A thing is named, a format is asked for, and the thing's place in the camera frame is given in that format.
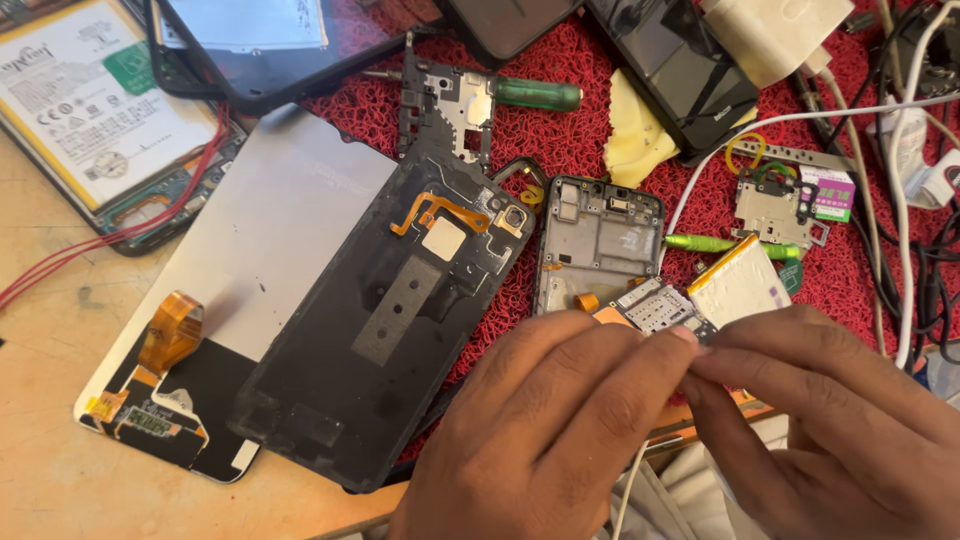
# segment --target wooden desk surface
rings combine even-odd
[[[94,232],[0,134],[0,287]],[[0,524],[9,538],[299,540],[377,520],[368,496],[269,452],[220,485],[75,424],[71,409],[176,249],[76,258],[0,312]]]

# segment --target red mat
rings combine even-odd
[[[874,1],[855,0],[855,4],[857,11],[861,12],[871,8]],[[878,46],[881,42],[882,31],[878,27],[856,36],[838,31],[826,42],[825,46],[834,58],[829,65],[830,69],[848,102],[867,76],[868,48]],[[418,54],[434,61],[480,68],[461,43],[449,39],[428,41],[418,48]],[[400,64],[400,56],[397,56],[383,66],[400,69]],[[530,155],[543,166],[549,176],[572,174],[600,178],[606,174],[602,156],[603,145],[611,131],[607,115],[612,66],[600,45],[576,15],[510,62],[501,70],[501,74],[539,81],[573,83],[584,90],[585,97],[583,106],[573,113],[498,106],[493,128],[492,170],[497,170],[516,156]],[[357,76],[348,78],[344,87],[333,96],[308,100],[305,105],[338,128],[396,158],[399,90],[400,85],[397,83]],[[825,104],[832,109],[832,96],[825,87],[821,87],[821,90]],[[876,95],[871,88],[861,106],[872,105],[875,101]],[[788,84],[781,82],[760,93],[759,110],[760,116],[767,118],[798,112],[801,108],[797,106]],[[943,106],[931,108],[930,111],[940,117]],[[868,138],[862,131],[871,121],[872,116],[858,116],[854,119],[863,141]],[[948,124],[957,132],[955,107]],[[762,129],[761,133],[771,144],[820,150],[806,121],[768,126]],[[925,154],[927,162],[932,164],[936,161],[941,134],[933,128],[930,128],[929,133]],[[848,144],[846,135],[842,135],[840,140]],[[882,177],[877,174],[879,168],[876,158],[869,148],[865,148],[864,152],[867,154],[867,167],[879,220],[888,231],[894,232],[896,229],[887,203],[886,187],[881,187],[877,182],[882,180]],[[743,159],[740,163],[746,164],[747,160]],[[692,169],[670,161],[659,166],[641,186],[643,190],[661,197],[666,204],[668,220],[691,173]],[[507,182],[506,187],[518,195],[524,189],[524,184],[517,175]],[[735,188],[736,177],[727,168],[722,157],[715,157],[693,191],[677,232],[729,237],[730,229],[740,225],[738,220],[733,218]],[[911,239],[930,243],[949,215],[949,209],[911,209]],[[462,377],[498,335],[529,315],[536,246],[536,240],[531,241],[520,256],[447,381]],[[902,273],[897,249],[885,243],[884,249],[893,274],[899,280]],[[710,256],[671,250],[663,265],[663,275],[677,284],[688,284],[696,275],[694,264],[698,259],[707,263],[713,261]],[[804,259],[804,286],[793,297],[793,301],[796,304],[810,304],[819,308],[844,324],[871,347],[876,347],[873,331],[873,286],[866,264],[863,246],[856,230],[851,225],[832,225],[827,247],[814,248]],[[957,270],[954,264],[942,265],[944,281],[951,293],[960,290],[960,272]],[[897,329],[893,327],[889,317],[885,316],[884,323],[887,350],[888,353],[893,353],[897,349]],[[960,317],[954,317],[952,335],[958,334]],[[418,449],[408,449],[404,457],[411,456]]]

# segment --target screwdriver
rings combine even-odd
[[[372,70],[363,72],[364,75],[402,81],[403,73],[392,70]],[[569,83],[544,83],[513,77],[497,77],[494,99],[506,105],[520,105],[522,107],[536,107],[538,109],[573,112],[580,108],[584,100],[584,91]]]
[[[722,238],[713,238],[710,236],[699,236],[697,234],[668,234],[664,241],[667,247],[677,248],[687,251],[700,253],[722,253],[728,251],[736,242],[733,240],[724,240]],[[763,251],[771,260],[787,260],[789,258],[800,258],[800,248],[797,244],[761,244]]]

